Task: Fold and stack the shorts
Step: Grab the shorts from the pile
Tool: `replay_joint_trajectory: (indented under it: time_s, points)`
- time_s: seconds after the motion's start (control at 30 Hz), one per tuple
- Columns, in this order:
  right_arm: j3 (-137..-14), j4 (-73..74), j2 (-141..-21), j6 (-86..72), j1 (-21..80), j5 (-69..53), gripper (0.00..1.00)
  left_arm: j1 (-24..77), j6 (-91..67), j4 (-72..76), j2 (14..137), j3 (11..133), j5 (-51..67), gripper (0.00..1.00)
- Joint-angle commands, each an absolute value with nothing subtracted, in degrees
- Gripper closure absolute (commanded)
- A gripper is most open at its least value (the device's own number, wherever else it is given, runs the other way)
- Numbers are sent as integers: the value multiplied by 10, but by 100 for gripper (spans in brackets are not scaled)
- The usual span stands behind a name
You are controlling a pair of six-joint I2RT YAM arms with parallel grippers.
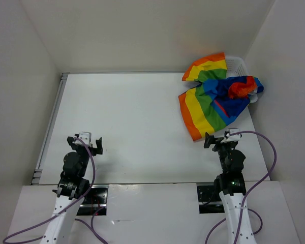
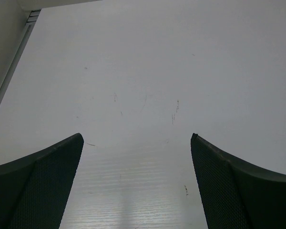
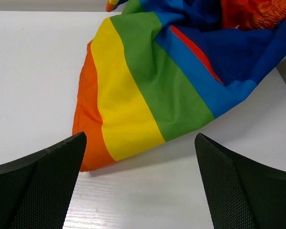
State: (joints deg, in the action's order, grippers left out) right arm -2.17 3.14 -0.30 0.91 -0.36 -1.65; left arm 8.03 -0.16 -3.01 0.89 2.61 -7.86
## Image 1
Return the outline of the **rainbow striped shorts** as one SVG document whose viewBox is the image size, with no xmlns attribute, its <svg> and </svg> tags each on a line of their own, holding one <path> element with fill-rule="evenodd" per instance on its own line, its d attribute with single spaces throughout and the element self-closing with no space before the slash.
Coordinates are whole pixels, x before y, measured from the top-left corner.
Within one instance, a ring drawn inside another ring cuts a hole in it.
<svg viewBox="0 0 305 244">
<path fill-rule="evenodd" d="M 193 141 L 233 123 L 264 87 L 254 76 L 227 77 L 223 52 L 194 61 L 182 80 L 198 85 L 178 96 L 182 119 Z"/>
</svg>

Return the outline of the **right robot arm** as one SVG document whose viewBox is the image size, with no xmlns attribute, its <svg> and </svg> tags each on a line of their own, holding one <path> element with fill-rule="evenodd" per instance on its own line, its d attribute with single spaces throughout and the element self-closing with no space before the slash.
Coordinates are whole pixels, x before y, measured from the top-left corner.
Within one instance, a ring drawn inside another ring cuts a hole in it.
<svg viewBox="0 0 305 244">
<path fill-rule="evenodd" d="M 218 153 L 220 160 L 222 173 L 214 180 L 212 192 L 223 204 L 228 242 L 256 243 L 247 202 L 244 200 L 247 191 L 242 170 L 246 157 L 235 149 L 240 139 L 239 129 L 230 129 L 223 137 L 206 133 L 204 148 L 213 145 L 212 151 Z"/>
</svg>

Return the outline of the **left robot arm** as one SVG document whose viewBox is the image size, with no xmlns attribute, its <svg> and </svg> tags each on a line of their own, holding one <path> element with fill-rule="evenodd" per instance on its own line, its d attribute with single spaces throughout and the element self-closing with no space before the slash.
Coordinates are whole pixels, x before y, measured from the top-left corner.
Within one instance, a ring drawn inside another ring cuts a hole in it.
<svg viewBox="0 0 305 244">
<path fill-rule="evenodd" d="M 76 215 L 82 203 L 91 198 L 92 180 L 84 178 L 88 163 L 94 166 L 93 157 L 103 153 L 102 138 L 91 143 L 91 133 L 80 132 L 68 137 L 72 151 L 64 156 L 63 171 L 57 186 L 55 206 L 51 220 L 41 239 L 41 243 L 68 243 Z"/>
</svg>

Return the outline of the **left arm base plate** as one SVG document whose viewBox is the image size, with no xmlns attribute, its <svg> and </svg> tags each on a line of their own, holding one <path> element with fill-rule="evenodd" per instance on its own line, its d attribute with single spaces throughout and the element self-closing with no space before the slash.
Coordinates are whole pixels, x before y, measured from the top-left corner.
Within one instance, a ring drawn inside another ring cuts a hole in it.
<svg viewBox="0 0 305 244">
<path fill-rule="evenodd" d="M 94 185 L 80 205 L 77 216 L 105 216 L 107 212 L 108 185 Z"/>
</svg>

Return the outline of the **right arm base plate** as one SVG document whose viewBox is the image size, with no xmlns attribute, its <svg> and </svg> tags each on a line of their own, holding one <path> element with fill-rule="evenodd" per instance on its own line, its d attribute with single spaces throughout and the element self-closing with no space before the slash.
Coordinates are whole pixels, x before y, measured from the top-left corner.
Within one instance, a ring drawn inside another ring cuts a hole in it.
<svg viewBox="0 0 305 244">
<path fill-rule="evenodd" d="M 197 185 L 200 214 L 224 213 L 223 204 L 213 185 Z"/>
</svg>

